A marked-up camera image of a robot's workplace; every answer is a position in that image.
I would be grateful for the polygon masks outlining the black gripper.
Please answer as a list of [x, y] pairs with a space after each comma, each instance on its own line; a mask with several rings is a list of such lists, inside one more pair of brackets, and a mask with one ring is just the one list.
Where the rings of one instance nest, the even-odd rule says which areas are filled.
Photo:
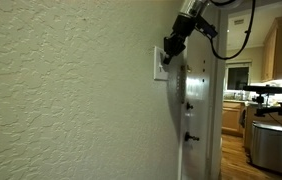
[[179, 55], [185, 49], [185, 39], [191, 35], [195, 28], [194, 18], [185, 14], [179, 14], [173, 24], [172, 33], [164, 38], [163, 63], [169, 65], [172, 57]]

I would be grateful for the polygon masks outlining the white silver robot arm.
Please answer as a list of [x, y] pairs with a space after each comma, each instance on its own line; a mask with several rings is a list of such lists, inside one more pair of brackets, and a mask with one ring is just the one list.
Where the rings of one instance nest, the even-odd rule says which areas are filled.
[[182, 8], [172, 27], [172, 33], [164, 38], [165, 57], [163, 63], [168, 65], [174, 56], [185, 48], [185, 40], [194, 30], [213, 40], [218, 32], [204, 18], [203, 13], [209, 4], [219, 8], [237, 7], [242, 0], [184, 0]]

